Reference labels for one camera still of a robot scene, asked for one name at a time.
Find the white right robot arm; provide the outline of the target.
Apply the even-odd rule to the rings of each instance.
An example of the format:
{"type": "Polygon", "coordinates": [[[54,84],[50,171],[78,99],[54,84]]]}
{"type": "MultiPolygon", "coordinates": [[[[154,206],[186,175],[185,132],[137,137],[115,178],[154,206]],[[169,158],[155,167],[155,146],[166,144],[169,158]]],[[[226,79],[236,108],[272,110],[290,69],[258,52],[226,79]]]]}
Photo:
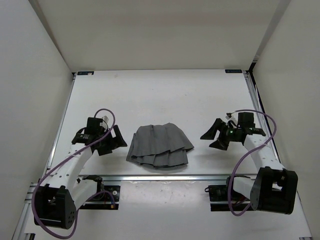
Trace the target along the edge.
{"type": "Polygon", "coordinates": [[[201,140],[211,140],[211,148],[226,151],[231,142],[239,142],[246,148],[226,180],[224,193],[230,212],[239,217],[247,210],[291,214],[294,209],[298,176],[274,160],[267,148],[272,140],[256,127],[254,114],[239,112],[237,123],[224,122],[217,118],[201,140]],[[254,180],[237,175],[236,171],[243,160],[251,156],[258,170],[254,180]]]}

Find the grey pleated skirt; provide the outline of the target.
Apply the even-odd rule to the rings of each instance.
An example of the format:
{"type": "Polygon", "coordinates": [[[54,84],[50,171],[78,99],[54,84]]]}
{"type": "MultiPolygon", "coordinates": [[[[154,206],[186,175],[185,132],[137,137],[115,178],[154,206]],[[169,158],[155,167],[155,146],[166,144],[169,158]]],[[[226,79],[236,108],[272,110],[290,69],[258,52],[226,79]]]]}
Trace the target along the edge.
{"type": "Polygon", "coordinates": [[[189,163],[187,152],[194,145],[175,124],[140,126],[133,134],[126,161],[155,169],[174,168],[189,163]]]}

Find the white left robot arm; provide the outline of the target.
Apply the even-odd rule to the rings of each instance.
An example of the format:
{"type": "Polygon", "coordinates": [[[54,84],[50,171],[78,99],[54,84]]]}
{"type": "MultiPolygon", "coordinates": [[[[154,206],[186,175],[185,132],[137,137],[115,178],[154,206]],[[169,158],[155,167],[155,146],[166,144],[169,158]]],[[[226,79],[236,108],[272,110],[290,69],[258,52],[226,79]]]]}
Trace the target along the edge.
{"type": "Polygon", "coordinates": [[[83,167],[94,152],[103,156],[126,146],[118,125],[98,123],[79,130],[66,159],[39,180],[33,192],[34,223],[46,231],[50,227],[68,230],[75,226],[81,206],[90,199],[100,200],[105,194],[100,176],[79,176],[83,167]]]}

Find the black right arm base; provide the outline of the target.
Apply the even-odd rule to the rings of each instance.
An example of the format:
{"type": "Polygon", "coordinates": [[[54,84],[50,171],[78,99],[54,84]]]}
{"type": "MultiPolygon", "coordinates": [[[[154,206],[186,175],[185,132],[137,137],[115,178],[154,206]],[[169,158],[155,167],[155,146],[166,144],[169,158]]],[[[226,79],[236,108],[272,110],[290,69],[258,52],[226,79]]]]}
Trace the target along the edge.
{"type": "MultiPolygon", "coordinates": [[[[228,205],[228,183],[229,175],[208,175],[205,180],[208,181],[204,192],[209,197],[211,212],[229,212],[228,205]]],[[[249,208],[247,212],[254,211],[250,205],[250,200],[241,193],[231,191],[231,205],[235,212],[241,212],[247,205],[249,208]]]]}

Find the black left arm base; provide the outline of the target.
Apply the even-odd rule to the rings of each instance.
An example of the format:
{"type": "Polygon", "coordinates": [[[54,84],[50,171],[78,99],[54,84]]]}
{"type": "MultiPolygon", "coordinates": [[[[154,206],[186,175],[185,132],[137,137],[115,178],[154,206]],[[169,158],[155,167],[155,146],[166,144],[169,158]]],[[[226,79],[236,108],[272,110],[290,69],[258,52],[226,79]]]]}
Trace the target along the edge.
{"type": "Polygon", "coordinates": [[[99,175],[78,177],[72,190],[77,210],[118,210],[120,185],[107,185],[99,175]]]}

